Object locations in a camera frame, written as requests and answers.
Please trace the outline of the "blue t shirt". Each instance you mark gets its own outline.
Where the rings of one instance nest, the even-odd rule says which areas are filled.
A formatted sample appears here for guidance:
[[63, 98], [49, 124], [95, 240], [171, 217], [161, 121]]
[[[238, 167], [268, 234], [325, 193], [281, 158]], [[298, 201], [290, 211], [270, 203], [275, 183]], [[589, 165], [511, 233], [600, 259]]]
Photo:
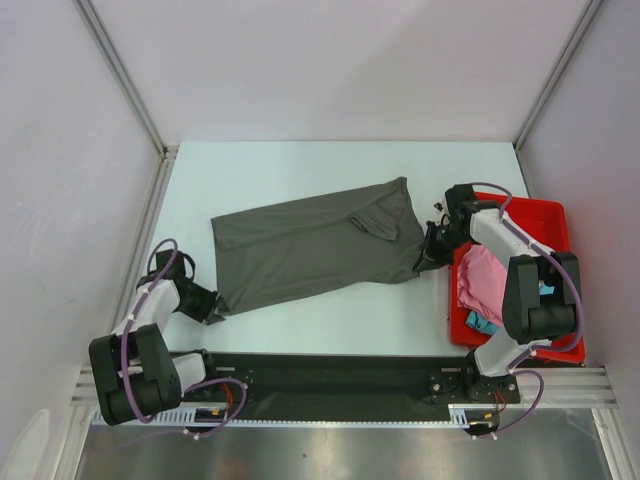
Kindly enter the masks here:
[[[544, 284], [540, 285], [539, 293], [541, 296], [551, 295], [554, 288]], [[485, 335], [492, 336], [500, 328], [498, 324], [492, 323], [490, 320], [482, 316], [479, 312], [471, 310], [466, 319], [466, 325], [473, 330]]]

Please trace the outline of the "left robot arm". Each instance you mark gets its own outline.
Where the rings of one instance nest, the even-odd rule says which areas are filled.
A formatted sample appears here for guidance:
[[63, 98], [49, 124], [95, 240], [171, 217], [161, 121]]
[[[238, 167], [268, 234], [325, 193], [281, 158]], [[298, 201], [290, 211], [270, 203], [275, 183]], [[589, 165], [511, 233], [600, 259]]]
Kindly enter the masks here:
[[171, 249], [154, 253], [136, 285], [131, 311], [110, 334], [90, 343], [98, 404], [108, 425], [149, 423], [178, 407], [188, 390], [202, 400], [219, 392], [221, 376], [206, 366], [205, 354], [173, 354], [163, 336], [175, 313], [205, 326], [223, 320], [218, 294], [194, 278], [195, 262], [189, 255]]

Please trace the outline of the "dark grey t shirt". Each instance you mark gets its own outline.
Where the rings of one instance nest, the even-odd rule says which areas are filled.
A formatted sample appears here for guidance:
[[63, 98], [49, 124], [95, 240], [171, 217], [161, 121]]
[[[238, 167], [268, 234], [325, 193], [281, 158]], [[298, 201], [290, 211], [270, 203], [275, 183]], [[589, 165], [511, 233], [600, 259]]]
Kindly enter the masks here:
[[412, 280], [424, 239], [404, 177], [218, 216], [211, 225], [224, 316], [357, 283]]

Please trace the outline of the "left aluminium corner post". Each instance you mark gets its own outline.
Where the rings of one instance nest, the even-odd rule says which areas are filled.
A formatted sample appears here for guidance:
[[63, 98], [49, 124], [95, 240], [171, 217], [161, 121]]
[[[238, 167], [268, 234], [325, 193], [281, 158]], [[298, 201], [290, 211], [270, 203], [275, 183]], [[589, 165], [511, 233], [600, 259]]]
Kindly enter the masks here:
[[152, 119], [149, 109], [94, 2], [90, 0], [73, 0], [72, 4], [85, 24], [90, 37], [154, 152], [161, 159], [174, 158], [177, 155], [178, 147], [169, 145], [162, 139], [156, 122]]

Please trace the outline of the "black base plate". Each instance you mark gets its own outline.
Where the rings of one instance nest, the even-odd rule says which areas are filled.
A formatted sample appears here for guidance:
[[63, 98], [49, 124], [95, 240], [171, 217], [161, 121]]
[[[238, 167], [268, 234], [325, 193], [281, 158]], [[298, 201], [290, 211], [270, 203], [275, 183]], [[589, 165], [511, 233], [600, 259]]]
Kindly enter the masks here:
[[482, 378], [463, 357], [213, 353], [206, 376], [229, 382], [242, 420], [421, 422], [451, 404], [521, 401], [512, 377]]

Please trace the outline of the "right aluminium corner post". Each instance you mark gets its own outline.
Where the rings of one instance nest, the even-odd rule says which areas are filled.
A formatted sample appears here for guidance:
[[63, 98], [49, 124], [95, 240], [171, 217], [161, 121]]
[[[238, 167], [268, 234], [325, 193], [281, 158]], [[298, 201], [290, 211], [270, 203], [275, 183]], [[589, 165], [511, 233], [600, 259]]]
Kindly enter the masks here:
[[526, 143], [529, 135], [537, 124], [539, 117], [544, 112], [567, 68], [577, 54], [583, 41], [588, 35], [589, 30], [596, 21], [597, 16], [605, 5], [606, 1], [604, 0], [589, 0], [586, 2], [575, 25], [572, 27], [568, 39], [564, 43], [558, 58], [546, 77], [539, 94], [537, 95], [532, 107], [518, 130], [514, 141], [512, 142], [514, 151], [517, 155], [520, 154], [520, 151]]

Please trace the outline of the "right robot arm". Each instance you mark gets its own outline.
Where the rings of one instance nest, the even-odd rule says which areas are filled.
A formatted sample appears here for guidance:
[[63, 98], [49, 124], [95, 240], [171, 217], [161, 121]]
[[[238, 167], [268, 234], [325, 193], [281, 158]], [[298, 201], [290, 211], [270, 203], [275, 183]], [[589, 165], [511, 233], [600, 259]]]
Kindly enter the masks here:
[[454, 263], [468, 243], [486, 247], [506, 269], [503, 324], [490, 340], [465, 358], [455, 396], [489, 401], [512, 383], [517, 367], [539, 352], [574, 349], [583, 337], [584, 307], [579, 260], [536, 240], [507, 212], [513, 197], [481, 200], [475, 184], [456, 184], [444, 194], [439, 222], [427, 224], [413, 270], [436, 270]]

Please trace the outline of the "red plastic bin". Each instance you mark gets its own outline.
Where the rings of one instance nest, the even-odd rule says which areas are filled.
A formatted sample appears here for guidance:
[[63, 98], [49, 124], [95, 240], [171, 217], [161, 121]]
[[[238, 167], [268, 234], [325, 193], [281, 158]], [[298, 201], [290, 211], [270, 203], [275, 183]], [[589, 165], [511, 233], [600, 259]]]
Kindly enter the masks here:
[[[553, 250], [566, 252], [571, 249], [564, 207], [558, 203], [540, 199], [515, 197], [507, 206], [506, 212], [529, 235]], [[452, 344], [473, 348], [486, 343], [490, 336], [481, 333], [466, 321], [470, 310], [458, 303], [458, 273], [463, 256], [472, 244], [467, 242], [456, 250], [454, 264], [450, 268], [450, 312], [449, 339]], [[539, 352], [536, 357], [544, 362], [564, 362], [582, 364], [586, 359], [585, 343], [581, 340], [577, 346], [564, 352]]]

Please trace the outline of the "aluminium corner post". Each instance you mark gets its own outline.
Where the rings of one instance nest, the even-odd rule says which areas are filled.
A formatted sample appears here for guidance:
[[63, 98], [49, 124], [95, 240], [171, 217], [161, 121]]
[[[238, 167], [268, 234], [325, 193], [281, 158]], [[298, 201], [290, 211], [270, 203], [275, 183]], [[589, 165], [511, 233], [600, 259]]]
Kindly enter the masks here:
[[539, 94], [537, 95], [532, 107], [518, 130], [514, 141], [512, 142], [514, 151], [517, 155], [520, 154], [520, 151], [526, 143], [529, 135], [537, 124], [539, 117], [544, 112], [567, 68], [577, 54], [583, 41], [588, 35], [589, 30], [596, 21], [597, 16], [605, 5], [606, 1], [604, 0], [589, 0], [586, 2], [575, 25], [572, 27], [568, 39], [564, 43], [558, 58], [546, 77]]
[[94, 2], [90, 0], [73, 0], [72, 4], [85, 24], [90, 37], [154, 152], [161, 159], [174, 158], [177, 155], [178, 147], [169, 145], [162, 139], [156, 122], [152, 119], [149, 109]]

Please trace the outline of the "pink t shirt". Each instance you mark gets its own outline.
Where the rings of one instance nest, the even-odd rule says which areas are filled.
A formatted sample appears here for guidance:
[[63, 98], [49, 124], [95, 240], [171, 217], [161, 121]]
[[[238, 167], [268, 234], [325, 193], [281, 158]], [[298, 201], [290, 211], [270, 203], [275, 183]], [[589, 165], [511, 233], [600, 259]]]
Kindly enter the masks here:
[[486, 247], [472, 245], [457, 269], [457, 305], [475, 311], [494, 325], [502, 326], [506, 280], [504, 265]]

